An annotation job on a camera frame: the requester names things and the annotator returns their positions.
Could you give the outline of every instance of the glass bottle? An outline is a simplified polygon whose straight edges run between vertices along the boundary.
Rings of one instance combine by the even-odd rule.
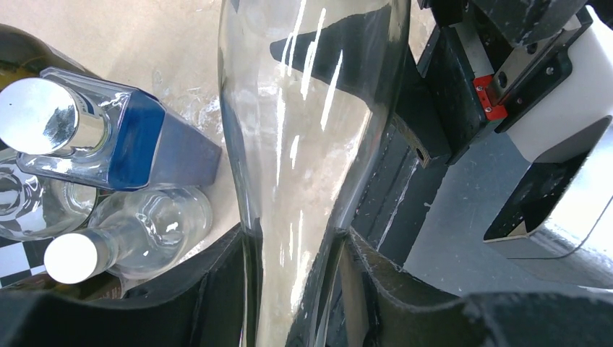
[[[325,342],[333,245],[398,97],[409,5],[223,2],[220,106],[246,233],[244,346]]]
[[[121,280],[110,273],[101,273],[81,283],[60,283],[47,273],[38,273],[19,282],[0,288],[0,291],[52,291],[83,301],[121,299],[124,290]]]
[[[153,278],[203,240],[212,221],[208,199],[194,187],[115,193],[94,210],[86,229],[49,244],[45,267],[67,284],[103,271]]]
[[[79,228],[103,196],[96,188],[23,173],[17,152],[0,151],[0,236],[47,239]]]
[[[48,68],[0,92],[0,139],[29,174],[116,191],[207,186],[221,149],[134,87]]]
[[[95,76],[79,63],[25,31],[0,24],[0,91],[14,81],[37,77],[47,67]]]

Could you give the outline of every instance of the white robot part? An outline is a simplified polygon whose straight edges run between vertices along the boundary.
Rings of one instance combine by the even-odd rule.
[[[563,150],[549,151],[613,115],[613,30],[587,8],[593,24],[568,48],[572,73],[507,130],[530,162],[559,162],[590,150],[596,139],[587,136],[574,137]]]

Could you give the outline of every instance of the checkered pattern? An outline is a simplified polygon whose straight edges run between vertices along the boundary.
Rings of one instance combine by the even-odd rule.
[[[18,242],[0,237],[0,288],[42,273],[43,256],[51,240]]]

